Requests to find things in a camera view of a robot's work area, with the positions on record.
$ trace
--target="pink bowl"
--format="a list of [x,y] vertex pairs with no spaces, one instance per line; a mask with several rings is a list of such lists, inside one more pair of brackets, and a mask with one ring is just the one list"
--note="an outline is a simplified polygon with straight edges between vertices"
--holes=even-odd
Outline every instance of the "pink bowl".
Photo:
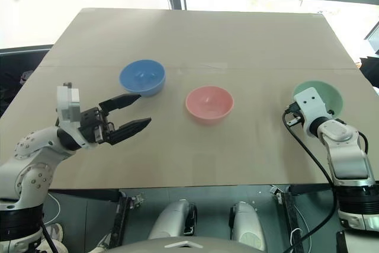
[[196,121],[217,124],[232,110],[234,100],[225,89],[203,86],[192,90],[185,99],[185,106]]

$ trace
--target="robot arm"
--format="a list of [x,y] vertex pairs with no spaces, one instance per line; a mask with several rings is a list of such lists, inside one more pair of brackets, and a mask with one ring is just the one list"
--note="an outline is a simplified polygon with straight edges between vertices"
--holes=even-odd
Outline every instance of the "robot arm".
[[0,252],[27,252],[40,243],[42,205],[56,167],[80,148],[114,145],[143,130],[151,118],[131,121],[118,130],[110,111],[126,107],[140,95],[125,94],[80,110],[79,91],[57,88],[58,124],[31,132],[0,167]]
[[294,99],[286,113],[293,113],[305,133],[317,137],[326,147],[341,225],[379,232],[379,187],[367,154],[360,147],[358,130],[334,120],[333,111],[326,110],[313,87],[299,92]]

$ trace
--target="plastic bowl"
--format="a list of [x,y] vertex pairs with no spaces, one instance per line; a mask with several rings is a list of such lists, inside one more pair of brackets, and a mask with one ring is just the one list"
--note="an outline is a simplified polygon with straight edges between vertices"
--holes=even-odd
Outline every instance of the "plastic bowl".
[[162,90],[165,68],[154,60],[143,59],[127,65],[120,73],[121,85],[131,93],[148,97]]
[[234,100],[225,89],[203,86],[192,90],[185,99],[189,113],[201,124],[217,124],[232,110]]

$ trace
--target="table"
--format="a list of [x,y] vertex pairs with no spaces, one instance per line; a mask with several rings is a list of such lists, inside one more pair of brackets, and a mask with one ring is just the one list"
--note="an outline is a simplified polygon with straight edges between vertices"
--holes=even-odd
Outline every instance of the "table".
[[[55,122],[56,86],[73,82],[86,110],[124,93],[118,74],[138,59],[165,66],[165,87],[110,120],[152,122],[123,143],[79,150],[58,167],[52,188],[324,182],[281,122],[294,87],[311,79],[337,87],[345,102],[341,118],[371,142],[377,135],[379,100],[322,15],[88,8],[1,118],[1,162],[21,137]],[[231,114],[211,127],[193,122],[184,108],[190,90],[208,84],[235,99]],[[324,147],[297,128],[327,166]],[[371,143],[370,156],[378,155]],[[378,173],[379,161],[371,165]]]

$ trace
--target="beige table surface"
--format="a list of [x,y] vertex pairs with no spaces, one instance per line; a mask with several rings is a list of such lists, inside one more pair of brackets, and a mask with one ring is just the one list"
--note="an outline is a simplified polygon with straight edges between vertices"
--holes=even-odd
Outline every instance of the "beige table surface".
[[[294,87],[311,79],[340,90],[341,118],[368,136],[379,175],[379,98],[325,19],[313,14],[85,9],[0,119],[1,162],[25,134],[54,124],[57,85],[73,82],[86,110],[124,93],[118,74],[144,58],[165,66],[163,91],[110,120],[152,122],[115,146],[77,151],[58,167],[53,188],[325,182],[281,122]],[[184,108],[188,92],[207,84],[235,98],[230,115],[211,127],[194,123]],[[296,129],[326,166],[323,146]]]

